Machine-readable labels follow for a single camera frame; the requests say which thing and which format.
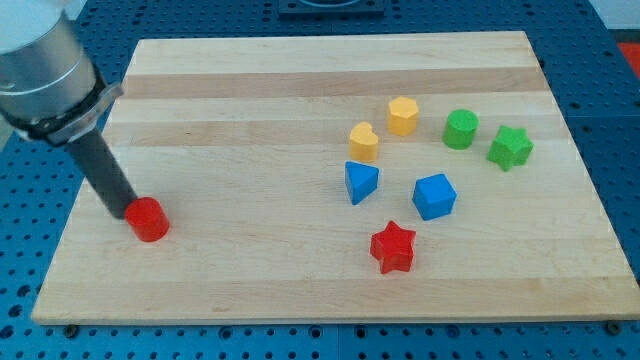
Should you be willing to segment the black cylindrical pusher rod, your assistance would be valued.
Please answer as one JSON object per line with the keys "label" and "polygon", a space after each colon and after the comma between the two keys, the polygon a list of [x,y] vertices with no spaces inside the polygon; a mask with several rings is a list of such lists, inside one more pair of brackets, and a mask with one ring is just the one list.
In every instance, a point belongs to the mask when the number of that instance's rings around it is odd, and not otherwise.
{"label": "black cylindrical pusher rod", "polygon": [[68,142],[66,149],[109,213],[116,219],[124,219],[137,194],[101,132],[94,128]]}

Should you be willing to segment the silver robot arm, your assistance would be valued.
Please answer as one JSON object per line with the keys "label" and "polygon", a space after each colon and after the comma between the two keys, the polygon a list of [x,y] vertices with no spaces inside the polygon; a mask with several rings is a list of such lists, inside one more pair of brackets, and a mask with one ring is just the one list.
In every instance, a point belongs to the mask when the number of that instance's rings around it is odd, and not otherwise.
{"label": "silver robot arm", "polygon": [[97,122],[123,94],[109,83],[54,1],[1,2],[1,119],[26,140],[65,147],[110,214],[137,195]]}

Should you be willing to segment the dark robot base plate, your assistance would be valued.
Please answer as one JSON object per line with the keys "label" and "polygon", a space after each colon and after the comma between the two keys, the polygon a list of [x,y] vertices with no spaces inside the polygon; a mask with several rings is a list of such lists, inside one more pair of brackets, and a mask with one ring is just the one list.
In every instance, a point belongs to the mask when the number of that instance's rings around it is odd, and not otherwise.
{"label": "dark robot base plate", "polygon": [[298,15],[381,15],[386,0],[277,0],[280,17]]}

